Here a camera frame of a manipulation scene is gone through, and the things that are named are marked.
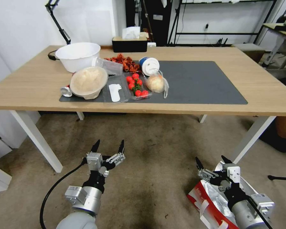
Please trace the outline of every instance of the white wall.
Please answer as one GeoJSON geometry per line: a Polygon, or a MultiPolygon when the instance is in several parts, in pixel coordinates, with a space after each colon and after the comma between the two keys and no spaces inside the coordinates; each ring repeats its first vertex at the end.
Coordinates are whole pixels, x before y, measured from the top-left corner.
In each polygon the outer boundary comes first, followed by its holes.
{"type": "MultiPolygon", "coordinates": [[[[45,8],[47,2],[0,1],[0,81],[47,46],[65,45],[45,8]]],[[[119,26],[126,24],[124,0],[62,0],[54,15],[72,43],[89,41],[110,45],[112,37],[121,30],[119,26]]],[[[39,114],[29,114],[37,122],[39,114]]],[[[9,111],[0,111],[0,136],[12,148],[18,148],[26,137],[9,111]]]]}
{"type": "Polygon", "coordinates": [[[124,0],[63,0],[54,15],[72,43],[111,45],[112,37],[119,34],[118,18],[123,15],[118,14],[117,7],[120,9],[121,5],[125,8],[124,0]]]}
{"type": "MultiPolygon", "coordinates": [[[[278,10],[281,1],[283,0],[277,1],[273,13],[278,10]]],[[[178,2],[179,0],[173,0],[169,32],[175,18],[178,2]]],[[[207,32],[258,32],[256,28],[260,28],[271,3],[188,4],[185,8],[182,32],[204,32],[207,23],[209,23],[207,32]]],[[[183,9],[184,5],[181,5],[178,32],[182,30],[183,9]]],[[[206,37],[204,35],[180,35],[178,44],[209,44],[216,43],[220,38],[223,38],[223,41],[228,38],[227,44],[236,44],[252,42],[255,37],[251,39],[251,36],[246,35],[207,35],[206,37]]]]}

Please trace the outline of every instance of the red and white bag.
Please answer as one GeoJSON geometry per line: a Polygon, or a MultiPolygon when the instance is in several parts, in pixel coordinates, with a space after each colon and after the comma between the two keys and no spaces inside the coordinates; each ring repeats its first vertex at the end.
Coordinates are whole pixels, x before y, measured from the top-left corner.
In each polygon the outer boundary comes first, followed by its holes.
{"type": "Polygon", "coordinates": [[[210,183],[201,180],[187,197],[198,209],[200,219],[208,229],[238,229],[227,200],[210,183]]]}

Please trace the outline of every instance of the tissue box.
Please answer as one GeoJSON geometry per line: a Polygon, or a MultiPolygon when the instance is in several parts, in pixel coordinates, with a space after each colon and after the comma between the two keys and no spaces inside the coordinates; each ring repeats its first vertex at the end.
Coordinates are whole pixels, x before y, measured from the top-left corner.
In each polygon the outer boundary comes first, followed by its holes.
{"type": "Polygon", "coordinates": [[[114,37],[112,39],[112,48],[114,52],[146,52],[147,38],[122,39],[121,37],[114,37]]]}

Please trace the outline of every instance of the red tomato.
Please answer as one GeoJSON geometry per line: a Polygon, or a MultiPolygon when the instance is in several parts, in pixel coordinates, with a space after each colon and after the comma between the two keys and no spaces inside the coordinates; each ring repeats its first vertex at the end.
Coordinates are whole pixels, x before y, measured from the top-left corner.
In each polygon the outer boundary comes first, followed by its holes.
{"type": "Polygon", "coordinates": [[[139,84],[140,86],[142,86],[142,80],[137,80],[137,84],[139,84]]]}
{"type": "Polygon", "coordinates": [[[141,92],[141,96],[142,96],[143,98],[146,98],[146,97],[148,96],[148,91],[142,91],[142,92],[141,92]]]}
{"type": "Polygon", "coordinates": [[[136,94],[137,97],[140,97],[140,96],[141,96],[141,91],[140,91],[140,90],[137,90],[137,91],[135,92],[135,94],[136,94]]]}
{"type": "Polygon", "coordinates": [[[126,77],[126,81],[129,83],[131,80],[133,80],[132,78],[131,78],[131,76],[128,76],[128,77],[126,77]]]}
{"type": "Polygon", "coordinates": [[[128,84],[128,88],[129,88],[130,90],[132,90],[132,89],[134,88],[134,84],[133,84],[133,83],[128,84]]]}
{"type": "Polygon", "coordinates": [[[139,74],[138,73],[134,73],[133,74],[133,79],[135,80],[135,79],[138,79],[139,78],[139,74]]]}

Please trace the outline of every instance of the clear plastic cup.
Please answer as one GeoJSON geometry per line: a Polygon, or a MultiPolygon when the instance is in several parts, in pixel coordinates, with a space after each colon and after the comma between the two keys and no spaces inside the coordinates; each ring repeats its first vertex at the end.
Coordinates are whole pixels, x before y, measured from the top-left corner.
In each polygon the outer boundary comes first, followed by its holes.
{"type": "Polygon", "coordinates": [[[91,65],[102,67],[109,75],[121,75],[123,73],[122,64],[105,60],[99,57],[93,58],[91,65]]]}

